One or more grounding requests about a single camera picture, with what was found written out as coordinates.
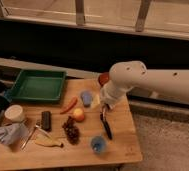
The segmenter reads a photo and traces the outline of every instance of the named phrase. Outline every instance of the black wall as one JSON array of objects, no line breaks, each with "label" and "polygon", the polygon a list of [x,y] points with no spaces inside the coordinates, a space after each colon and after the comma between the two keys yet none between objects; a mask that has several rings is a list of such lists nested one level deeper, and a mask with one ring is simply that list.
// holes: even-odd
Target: black wall
[{"label": "black wall", "polygon": [[90,71],[118,61],[189,68],[189,41],[0,21],[0,57]]}]

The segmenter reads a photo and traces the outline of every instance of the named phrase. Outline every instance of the green tray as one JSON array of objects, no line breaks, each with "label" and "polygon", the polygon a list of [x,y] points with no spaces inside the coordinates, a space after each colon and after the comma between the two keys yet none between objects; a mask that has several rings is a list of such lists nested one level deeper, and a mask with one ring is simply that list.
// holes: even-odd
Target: green tray
[{"label": "green tray", "polygon": [[14,101],[58,102],[65,78],[65,71],[21,70],[11,89],[11,99]]}]

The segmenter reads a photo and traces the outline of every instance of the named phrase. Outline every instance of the blue plastic cup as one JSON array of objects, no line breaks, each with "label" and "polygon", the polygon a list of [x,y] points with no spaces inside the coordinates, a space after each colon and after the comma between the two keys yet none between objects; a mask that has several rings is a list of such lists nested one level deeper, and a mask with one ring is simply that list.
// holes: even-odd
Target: blue plastic cup
[{"label": "blue plastic cup", "polygon": [[91,147],[96,154],[101,154],[106,150],[106,141],[102,136],[95,136],[91,140]]}]

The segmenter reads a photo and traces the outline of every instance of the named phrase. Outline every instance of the white cup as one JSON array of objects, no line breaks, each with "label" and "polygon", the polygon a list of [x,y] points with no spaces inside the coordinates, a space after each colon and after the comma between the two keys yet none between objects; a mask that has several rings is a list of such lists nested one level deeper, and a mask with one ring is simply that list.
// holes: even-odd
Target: white cup
[{"label": "white cup", "polygon": [[25,114],[20,105],[12,105],[7,108],[4,116],[12,122],[23,122],[25,120]]}]

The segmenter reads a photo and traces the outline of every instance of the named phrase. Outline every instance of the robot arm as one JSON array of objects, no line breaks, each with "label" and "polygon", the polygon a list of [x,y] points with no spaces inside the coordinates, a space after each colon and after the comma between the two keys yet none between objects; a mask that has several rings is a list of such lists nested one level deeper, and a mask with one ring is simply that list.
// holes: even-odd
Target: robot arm
[{"label": "robot arm", "polygon": [[148,70],[140,61],[120,62],[109,71],[110,81],[100,92],[111,108],[134,87],[140,87],[189,104],[189,70]]}]

